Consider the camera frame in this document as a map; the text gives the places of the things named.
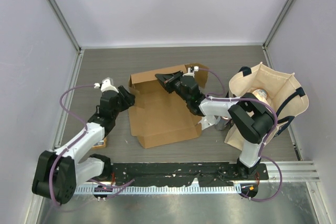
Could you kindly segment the brown cardboard box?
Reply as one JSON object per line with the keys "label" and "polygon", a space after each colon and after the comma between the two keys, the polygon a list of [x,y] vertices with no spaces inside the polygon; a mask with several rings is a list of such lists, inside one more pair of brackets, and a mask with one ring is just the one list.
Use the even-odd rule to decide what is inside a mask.
{"label": "brown cardboard box", "polygon": [[138,138],[143,148],[151,148],[197,138],[202,134],[200,116],[193,115],[186,103],[175,93],[167,93],[155,74],[187,72],[188,67],[199,66],[195,79],[204,88],[208,67],[189,63],[146,72],[133,73],[129,91],[135,95],[135,105],[128,109],[131,135]]}

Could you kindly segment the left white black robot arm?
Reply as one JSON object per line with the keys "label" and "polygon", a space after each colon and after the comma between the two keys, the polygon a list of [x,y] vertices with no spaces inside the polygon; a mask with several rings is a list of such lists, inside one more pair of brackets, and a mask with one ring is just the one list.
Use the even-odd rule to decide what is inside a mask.
{"label": "left white black robot arm", "polygon": [[40,154],[32,193],[49,198],[56,206],[66,204],[77,186],[91,180],[107,181],[112,174],[111,159],[92,154],[81,159],[102,141],[115,127],[117,116],[134,106],[135,96],[124,86],[102,92],[94,114],[85,121],[83,129],[68,143]]}

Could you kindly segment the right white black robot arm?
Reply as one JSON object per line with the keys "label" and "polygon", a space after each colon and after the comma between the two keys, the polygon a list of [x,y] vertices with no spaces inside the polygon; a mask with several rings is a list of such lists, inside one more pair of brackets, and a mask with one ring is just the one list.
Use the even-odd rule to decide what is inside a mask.
{"label": "right white black robot arm", "polygon": [[196,73],[200,70],[203,69],[191,66],[186,73],[156,73],[155,77],[165,91],[179,95],[193,115],[227,117],[234,122],[244,139],[236,164],[237,173],[242,179],[250,179],[261,161],[261,151],[266,139],[277,126],[276,112],[252,93],[235,98],[203,94],[195,80]]}

